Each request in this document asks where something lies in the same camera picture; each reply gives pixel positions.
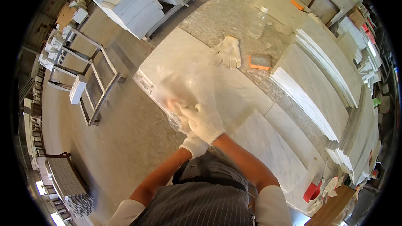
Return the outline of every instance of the plastic bag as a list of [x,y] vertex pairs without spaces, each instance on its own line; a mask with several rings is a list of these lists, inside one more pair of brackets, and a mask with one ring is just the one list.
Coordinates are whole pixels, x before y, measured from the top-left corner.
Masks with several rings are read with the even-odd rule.
[[346,207],[342,210],[341,213],[333,220],[332,226],[339,226],[342,222],[346,221],[352,216],[352,212],[354,210],[356,198],[352,197]]
[[162,80],[153,92],[155,99],[168,110],[171,127],[188,135],[188,124],[178,105],[193,108],[203,103],[216,108],[212,65],[205,58],[190,58],[180,64],[159,67]]

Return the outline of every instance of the concrete floor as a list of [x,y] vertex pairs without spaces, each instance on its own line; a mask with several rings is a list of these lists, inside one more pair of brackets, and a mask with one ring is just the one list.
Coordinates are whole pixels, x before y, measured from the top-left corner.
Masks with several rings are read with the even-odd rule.
[[[131,77],[154,47],[203,3],[196,0],[189,3],[189,8],[181,8],[154,33],[150,44],[123,30],[99,8],[93,10],[81,31],[107,48],[112,63],[127,78],[125,83],[115,85],[103,104],[97,127],[87,127],[79,106],[70,104],[68,92],[44,84],[42,132],[46,152],[71,153],[75,168],[95,199],[89,220],[76,223],[104,225],[119,203],[183,142],[185,136],[170,127],[166,114]],[[95,51],[80,37],[71,47],[87,55]],[[96,57],[95,64],[106,85],[112,74],[102,55]],[[63,66],[81,71],[85,64],[68,55]],[[53,78],[71,85],[74,80],[64,73],[56,73]],[[90,95],[99,98],[93,73],[89,71],[86,78]]]

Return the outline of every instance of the metal stand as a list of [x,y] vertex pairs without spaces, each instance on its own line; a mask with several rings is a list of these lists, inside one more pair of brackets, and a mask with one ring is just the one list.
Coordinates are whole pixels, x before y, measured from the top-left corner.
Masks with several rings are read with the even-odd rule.
[[175,12],[177,12],[180,8],[182,8],[184,5],[187,5],[188,2],[190,2],[191,0],[184,0],[183,4],[179,4],[179,5],[175,5],[174,7],[172,7],[168,12],[166,12],[165,16],[159,20],[158,23],[156,23],[151,30],[149,30],[147,32],[147,34],[145,34],[145,37],[143,37],[142,39],[145,40],[146,42],[151,41],[151,35],[153,34],[154,31],[156,31],[156,29],[158,29],[168,18],[170,18]]
[[[79,30],[77,30],[75,28],[72,28],[71,32],[74,32],[77,35],[81,36],[87,42],[89,42],[92,45],[96,46],[97,49],[93,53],[93,55],[91,57],[89,57],[89,56],[87,56],[87,55],[85,55],[83,53],[78,52],[77,50],[74,50],[74,49],[66,46],[66,41],[65,41],[63,43],[63,46],[60,48],[60,51],[59,51],[58,56],[56,57],[55,61],[58,61],[59,57],[61,55],[64,56],[65,53],[69,53],[69,54],[73,55],[74,57],[76,57],[77,59],[82,60],[83,62],[87,63],[87,66],[85,67],[85,69],[82,72],[79,72],[79,71],[76,71],[76,70],[73,70],[73,69],[70,69],[70,68],[67,68],[67,67],[63,67],[59,63],[55,63],[54,66],[53,66],[53,70],[52,70],[52,72],[50,74],[48,84],[51,85],[54,88],[70,92],[72,86],[67,85],[67,84],[63,84],[63,83],[60,83],[60,82],[53,81],[52,80],[53,73],[56,70],[58,70],[60,72],[66,73],[69,76],[75,78],[75,77],[77,77],[78,74],[85,75],[88,72],[89,67],[92,67],[92,70],[93,70],[93,72],[95,74],[95,77],[96,77],[96,79],[98,81],[98,84],[99,84],[100,88],[102,89],[102,95],[101,95],[99,101],[94,105],[94,102],[93,102],[93,100],[91,99],[91,97],[90,97],[90,95],[88,93],[88,89],[87,89],[87,87],[85,87],[85,93],[86,93],[86,95],[87,95],[87,97],[89,99],[89,103],[90,103],[91,108],[92,108],[92,110],[94,112],[94,114],[91,115],[91,116],[88,115],[88,112],[87,112],[87,110],[86,110],[86,108],[84,106],[84,102],[82,100],[82,97],[80,98],[79,105],[80,105],[82,115],[84,116],[85,122],[87,123],[87,125],[88,126],[92,126],[92,125],[96,126],[96,125],[98,125],[98,123],[100,121],[99,112],[100,112],[100,109],[101,109],[101,106],[102,106],[103,102],[108,97],[108,95],[109,95],[110,91],[112,90],[113,86],[117,82],[123,83],[125,78],[121,76],[121,73],[117,72],[117,70],[115,69],[115,67],[113,66],[113,64],[111,63],[111,61],[110,61],[110,59],[109,59],[109,57],[107,55],[106,49],[103,47],[103,45],[101,43],[95,41],[92,38],[89,38],[87,35],[85,35],[84,33],[80,32]],[[99,52],[103,53],[103,56],[105,57],[106,62],[108,63],[109,67],[111,68],[111,70],[114,73],[112,80],[108,83],[108,85],[106,87],[103,86],[103,84],[102,84],[102,82],[100,80],[98,71],[96,70],[95,65],[94,65],[94,59],[98,55]]]

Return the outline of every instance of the white cotton glove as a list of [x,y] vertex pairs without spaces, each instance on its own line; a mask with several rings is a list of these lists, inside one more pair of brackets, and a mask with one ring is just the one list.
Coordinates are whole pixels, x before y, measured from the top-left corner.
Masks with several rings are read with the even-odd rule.
[[203,141],[212,143],[223,133],[222,119],[218,111],[203,104],[196,104],[194,108],[181,107],[181,112],[188,118],[191,130]]
[[198,137],[187,137],[184,139],[183,144],[179,148],[185,148],[193,155],[194,158],[204,155],[209,147],[209,144]]
[[240,58],[239,40],[230,36],[226,36],[224,41],[219,43],[210,51],[211,54],[216,54],[214,64],[218,65],[223,61],[224,68],[232,70],[239,68],[242,65]]

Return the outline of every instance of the person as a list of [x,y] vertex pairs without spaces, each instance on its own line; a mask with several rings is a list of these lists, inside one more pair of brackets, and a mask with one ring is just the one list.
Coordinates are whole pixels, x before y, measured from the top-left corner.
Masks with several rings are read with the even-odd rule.
[[[191,130],[179,149],[135,189],[106,224],[291,226],[289,209],[274,174],[226,133],[208,106],[181,107]],[[214,146],[236,166],[207,151]],[[173,176],[173,185],[167,185]],[[248,184],[258,192],[253,215]]]

